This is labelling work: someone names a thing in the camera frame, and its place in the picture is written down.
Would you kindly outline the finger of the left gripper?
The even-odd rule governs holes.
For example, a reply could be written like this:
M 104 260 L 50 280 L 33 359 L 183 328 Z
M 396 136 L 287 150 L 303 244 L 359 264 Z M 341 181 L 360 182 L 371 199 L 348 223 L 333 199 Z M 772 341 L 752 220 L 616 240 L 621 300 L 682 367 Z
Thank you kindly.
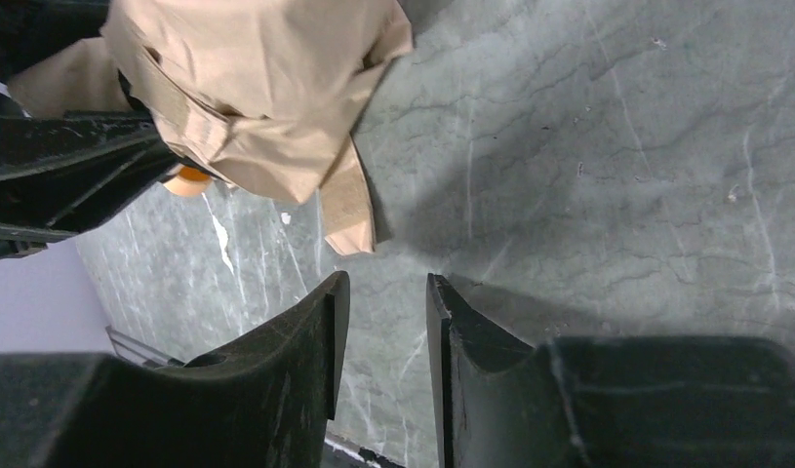
M 145 113 L 0 116 L 0 260 L 104 225 L 177 163 Z

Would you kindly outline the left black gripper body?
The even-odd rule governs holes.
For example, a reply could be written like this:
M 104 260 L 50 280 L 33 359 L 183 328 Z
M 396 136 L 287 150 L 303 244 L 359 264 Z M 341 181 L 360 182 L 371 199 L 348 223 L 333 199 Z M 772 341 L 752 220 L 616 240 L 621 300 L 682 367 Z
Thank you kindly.
M 0 115 L 113 110 L 107 1 L 0 1 Z

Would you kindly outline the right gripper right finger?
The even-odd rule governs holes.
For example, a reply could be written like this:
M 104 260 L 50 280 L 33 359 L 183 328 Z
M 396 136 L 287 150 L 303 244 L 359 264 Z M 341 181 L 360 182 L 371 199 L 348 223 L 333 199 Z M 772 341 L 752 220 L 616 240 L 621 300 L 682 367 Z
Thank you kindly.
M 795 467 L 795 357 L 747 336 L 530 345 L 426 283 L 443 467 Z

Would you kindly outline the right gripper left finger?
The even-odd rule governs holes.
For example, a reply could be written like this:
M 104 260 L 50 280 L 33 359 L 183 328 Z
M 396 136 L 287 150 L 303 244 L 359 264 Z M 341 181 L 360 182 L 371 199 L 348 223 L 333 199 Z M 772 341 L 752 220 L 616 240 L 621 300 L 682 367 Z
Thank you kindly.
M 337 413 L 350 281 L 183 366 L 0 354 L 0 467 L 316 467 Z

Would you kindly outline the beige and black umbrella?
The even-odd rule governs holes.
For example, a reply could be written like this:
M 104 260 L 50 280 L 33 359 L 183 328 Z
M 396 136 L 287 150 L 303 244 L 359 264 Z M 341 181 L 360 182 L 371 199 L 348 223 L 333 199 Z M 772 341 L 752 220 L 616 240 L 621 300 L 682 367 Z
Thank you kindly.
M 342 255 L 375 247 L 351 137 L 388 65 L 413 47 L 395 1 L 114 1 L 94 38 L 10 78 L 34 117 L 151 113 L 179 156 L 277 201 L 320 198 Z

